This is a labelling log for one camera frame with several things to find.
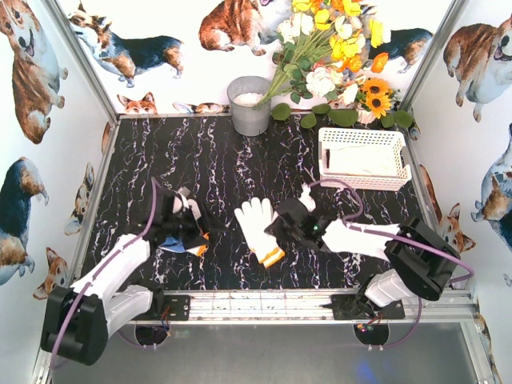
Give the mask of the yellow coated glove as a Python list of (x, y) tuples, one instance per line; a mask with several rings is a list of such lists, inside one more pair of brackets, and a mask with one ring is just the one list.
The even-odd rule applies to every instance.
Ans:
[(234, 210), (244, 239), (258, 262), (268, 269), (279, 262), (285, 251), (277, 243), (275, 236), (265, 232), (274, 222), (274, 210), (268, 198), (252, 198)]

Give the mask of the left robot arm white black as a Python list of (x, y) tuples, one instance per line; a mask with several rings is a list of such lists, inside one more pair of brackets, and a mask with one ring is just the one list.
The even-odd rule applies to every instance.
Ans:
[(125, 324), (139, 316), (157, 317), (167, 308), (161, 288), (129, 284), (129, 276), (158, 250), (201, 257), (212, 236), (226, 229), (187, 188), (154, 190), (144, 219), (129, 224), (99, 264), (70, 286), (52, 290), (41, 350), (93, 365)]

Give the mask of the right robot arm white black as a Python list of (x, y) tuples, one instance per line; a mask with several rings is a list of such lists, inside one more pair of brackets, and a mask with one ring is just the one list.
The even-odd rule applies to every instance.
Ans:
[(439, 300), (461, 264), (458, 252), (418, 218), (403, 224), (365, 226), (309, 210), (296, 198), (278, 206), (264, 232), (276, 238), (290, 236), (313, 250), (361, 254), (388, 262), (388, 271), (363, 284), (363, 296), (380, 308), (414, 296)]

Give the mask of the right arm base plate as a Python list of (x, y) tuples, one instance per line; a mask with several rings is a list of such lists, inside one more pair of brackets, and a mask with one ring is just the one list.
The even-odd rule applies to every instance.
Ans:
[(335, 320), (371, 320), (381, 316), (384, 320), (401, 320), (405, 311), (401, 301), (380, 307), (366, 297), (356, 294), (333, 294), (330, 308)]

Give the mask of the blue dotted glove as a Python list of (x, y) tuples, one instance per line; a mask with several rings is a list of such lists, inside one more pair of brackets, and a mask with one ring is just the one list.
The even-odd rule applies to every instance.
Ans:
[(159, 245), (158, 248), (176, 254), (182, 254), (186, 252), (186, 249), (180, 238), (167, 237), (165, 241)]

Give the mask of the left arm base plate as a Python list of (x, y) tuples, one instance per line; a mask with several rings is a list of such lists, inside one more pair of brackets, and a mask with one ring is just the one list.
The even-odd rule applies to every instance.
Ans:
[(134, 319), (136, 321), (187, 321), (190, 315), (190, 302), (189, 295), (154, 294), (148, 311)]

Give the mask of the white glove orange cuff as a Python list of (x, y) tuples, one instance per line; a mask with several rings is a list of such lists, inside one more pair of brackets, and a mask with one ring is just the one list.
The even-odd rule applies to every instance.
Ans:
[(196, 238), (189, 244), (186, 248), (186, 251), (190, 254), (193, 254), (197, 257), (202, 257), (205, 252), (208, 251), (210, 245), (210, 234), (204, 233), (200, 238)]

